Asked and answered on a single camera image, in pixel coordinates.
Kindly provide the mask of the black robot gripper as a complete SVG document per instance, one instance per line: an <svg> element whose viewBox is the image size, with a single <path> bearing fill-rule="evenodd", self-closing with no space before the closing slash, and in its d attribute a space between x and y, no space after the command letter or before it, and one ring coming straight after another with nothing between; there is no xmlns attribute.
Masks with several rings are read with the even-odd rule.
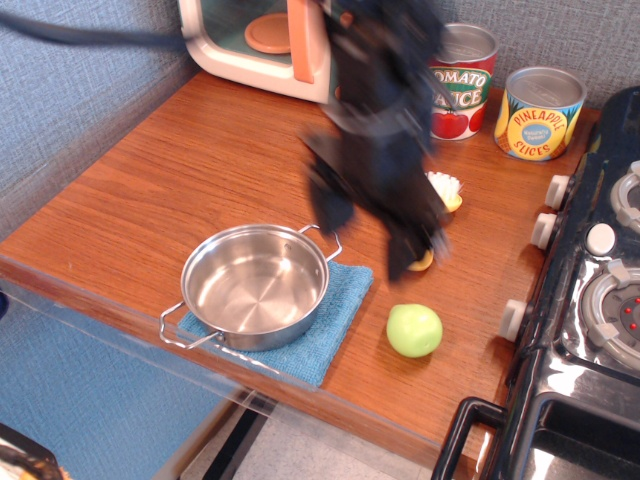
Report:
<svg viewBox="0 0 640 480"><path fill-rule="evenodd" d="M433 97L443 86L430 74L409 83L370 85L336 79L323 111L335 134L311 131L303 142L313 155L308 185L323 234L343 227L361 207L388 231L387 278L448 246L449 214L423 173L431 150Z"/></svg>

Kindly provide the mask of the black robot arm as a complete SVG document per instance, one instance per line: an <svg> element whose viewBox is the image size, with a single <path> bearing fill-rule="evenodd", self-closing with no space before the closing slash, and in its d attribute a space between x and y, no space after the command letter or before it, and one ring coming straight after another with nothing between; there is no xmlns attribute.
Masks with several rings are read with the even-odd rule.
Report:
<svg viewBox="0 0 640 480"><path fill-rule="evenodd" d="M303 139L313 155L311 205L332 233L355 207L385 227L387 277L397 281L427 252L445 252L450 214L423 169L432 102L443 86L428 63L444 24L428 1L337 1L323 15L338 93L324 108L333 135Z"/></svg>

